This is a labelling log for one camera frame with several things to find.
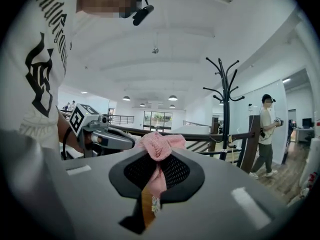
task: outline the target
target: wooden post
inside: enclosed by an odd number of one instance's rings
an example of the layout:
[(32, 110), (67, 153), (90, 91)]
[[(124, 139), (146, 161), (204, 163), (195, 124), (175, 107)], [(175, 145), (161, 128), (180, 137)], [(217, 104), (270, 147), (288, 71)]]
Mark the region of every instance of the wooden post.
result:
[(247, 174), (250, 173), (250, 170), (254, 164), (258, 149), (260, 135), (260, 115), (250, 115), (249, 122), (249, 132), (254, 134), (254, 136), (252, 138), (248, 138), (247, 140), (243, 162), (240, 167)]
[[(212, 117), (210, 134), (218, 134), (218, 128), (219, 128), (218, 118)], [(216, 143), (214, 141), (211, 141), (211, 145), (209, 146), (208, 151), (214, 152), (215, 149), (216, 149)]]

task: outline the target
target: head-mounted camera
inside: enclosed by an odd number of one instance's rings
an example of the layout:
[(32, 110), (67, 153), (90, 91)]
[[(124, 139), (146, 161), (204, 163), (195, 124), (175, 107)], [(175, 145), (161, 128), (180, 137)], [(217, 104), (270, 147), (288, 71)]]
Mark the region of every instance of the head-mounted camera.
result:
[(146, 7), (142, 8), (142, 0), (136, 0), (136, 6), (131, 7), (128, 11), (124, 13), (120, 13), (121, 18), (128, 18), (132, 14), (133, 16), (133, 25), (138, 26), (149, 13), (154, 10), (153, 5), (148, 3), (148, 0), (144, 0), (146, 2)]

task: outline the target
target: gray pants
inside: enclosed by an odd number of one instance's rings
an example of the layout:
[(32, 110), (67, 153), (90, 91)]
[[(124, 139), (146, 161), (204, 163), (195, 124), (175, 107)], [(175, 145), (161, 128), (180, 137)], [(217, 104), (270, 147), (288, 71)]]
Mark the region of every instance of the gray pants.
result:
[(264, 145), (259, 143), (259, 157), (255, 161), (255, 164), (253, 165), (251, 172), (256, 173), (261, 166), (265, 163), (266, 173), (271, 173), (271, 165), (272, 165), (272, 158), (273, 158), (273, 151), (272, 151), (272, 145)]

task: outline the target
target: ceiling light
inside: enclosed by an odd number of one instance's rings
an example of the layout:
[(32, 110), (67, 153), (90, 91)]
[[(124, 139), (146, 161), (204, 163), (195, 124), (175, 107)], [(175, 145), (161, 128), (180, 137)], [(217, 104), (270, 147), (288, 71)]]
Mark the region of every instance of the ceiling light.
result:
[(177, 96), (171, 95), (168, 100), (169, 101), (177, 101), (178, 98), (177, 98)]
[(131, 99), (130, 99), (129, 96), (124, 96), (122, 99), (123, 99), (124, 101), (131, 101)]

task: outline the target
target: black cap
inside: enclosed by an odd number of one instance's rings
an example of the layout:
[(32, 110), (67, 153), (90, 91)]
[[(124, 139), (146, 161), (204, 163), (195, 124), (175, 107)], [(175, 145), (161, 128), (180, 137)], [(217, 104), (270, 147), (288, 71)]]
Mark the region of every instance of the black cap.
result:
[(274, 102), (269, 94), (265, 94), (262, 96), (262, 103), (265, 103), (266, 100), (271, 100), (271, 102)]

